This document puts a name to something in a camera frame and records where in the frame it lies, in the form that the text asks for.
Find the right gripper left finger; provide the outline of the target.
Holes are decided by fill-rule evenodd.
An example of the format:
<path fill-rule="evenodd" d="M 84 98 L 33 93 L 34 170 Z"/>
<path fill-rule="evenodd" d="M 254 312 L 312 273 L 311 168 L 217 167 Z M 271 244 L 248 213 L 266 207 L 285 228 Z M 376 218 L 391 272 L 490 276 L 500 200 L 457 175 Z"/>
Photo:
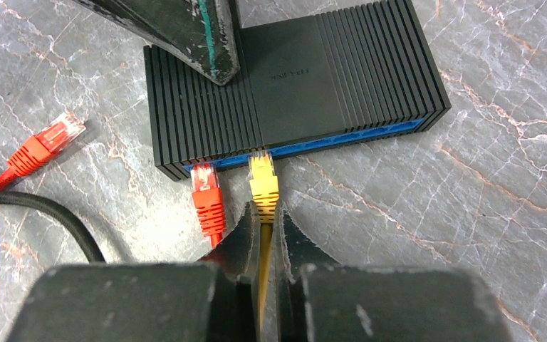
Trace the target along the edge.
<path fill-rule="evenodd" d="M 259 216 L 253 202 L 193 262 L 49 269 L 9 341 L 257 341 Z"/>

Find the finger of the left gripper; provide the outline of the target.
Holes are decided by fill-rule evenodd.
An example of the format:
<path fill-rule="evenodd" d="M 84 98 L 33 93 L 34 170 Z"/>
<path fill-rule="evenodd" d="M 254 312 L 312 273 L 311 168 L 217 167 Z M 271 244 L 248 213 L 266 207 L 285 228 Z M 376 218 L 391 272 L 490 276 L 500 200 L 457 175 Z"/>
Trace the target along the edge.
<path fill-rule="evenodd" d="M 240 70 L 234 34 L 237 2 L 228 0 L 77 0 L 222 86 Z"/>

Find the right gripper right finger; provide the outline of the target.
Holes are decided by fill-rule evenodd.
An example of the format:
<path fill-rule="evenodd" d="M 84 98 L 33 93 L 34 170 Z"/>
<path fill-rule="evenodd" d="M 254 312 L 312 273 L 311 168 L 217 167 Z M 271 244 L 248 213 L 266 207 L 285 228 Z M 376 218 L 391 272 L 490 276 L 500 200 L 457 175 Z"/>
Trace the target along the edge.
<path fill-rule="evenodd" d="M 279 205 L 273 224 L 280 341 L 510 341 L 484 280 L 455 267 L 342 264 Z"/>

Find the black network switch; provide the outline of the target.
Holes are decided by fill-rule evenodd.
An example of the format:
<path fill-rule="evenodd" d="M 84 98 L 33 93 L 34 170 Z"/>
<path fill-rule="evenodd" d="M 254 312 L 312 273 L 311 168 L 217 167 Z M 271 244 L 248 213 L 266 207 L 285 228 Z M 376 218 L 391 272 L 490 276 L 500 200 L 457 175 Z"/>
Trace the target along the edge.
<path fill-rule="evenodd" d="M 226 85 L 144 48 L 155 165 L 174 181 L 257 150 L 280 159 L 426 131 L 451 108 L 411 1 L 243 28 L 236 43 Z"/>

